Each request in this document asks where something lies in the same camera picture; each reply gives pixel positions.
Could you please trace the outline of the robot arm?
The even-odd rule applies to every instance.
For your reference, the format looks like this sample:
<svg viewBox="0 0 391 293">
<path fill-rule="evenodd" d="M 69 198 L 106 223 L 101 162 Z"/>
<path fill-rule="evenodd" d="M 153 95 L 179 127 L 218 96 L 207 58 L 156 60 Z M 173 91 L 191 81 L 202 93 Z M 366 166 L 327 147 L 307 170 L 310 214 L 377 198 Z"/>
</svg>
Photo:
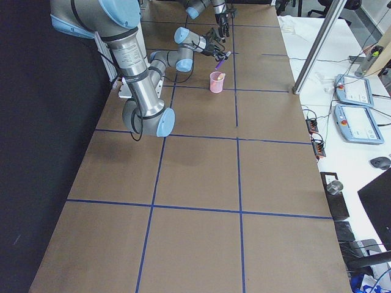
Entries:
<svg viewBox="0 0 391 293">
<path fill-rule="evenodd" d="M 176 51 L 156 51 L 145 56 L 139 1 L 51 1 L 53 27 L 64 34 L 93 39 L 99 34 L 117 62 L 123 84 L 131 96 L 122 118 L 131 134 L 167 137 L 175 124 L 175 112 L 159 97 L 157 86 L 167 68 L 189 72 L 194 53 L 227 60 L 223 42 L 229 36 L 228 14 L 235 10 L 225 1 L 182 1 L 186 13 L 196 19 L 209 5 L 214 8 L 218 29 L 199 35 L 185 27 L 174 34 Z"/>
<path fill-rule="evenodd" d="M 186 13 L 193 20 L 198 18 L 211 5 L 214 10 L 216 24 L 218 25 L 219 37 L 224 42 L 230 36 L 228 16 L 231 15 L 232 18 L 235 16 L 236 8 L 233 4 L 229 5 L 224 0 L 184 0 L 178 2 L 185 8 Z"/>
</svg>

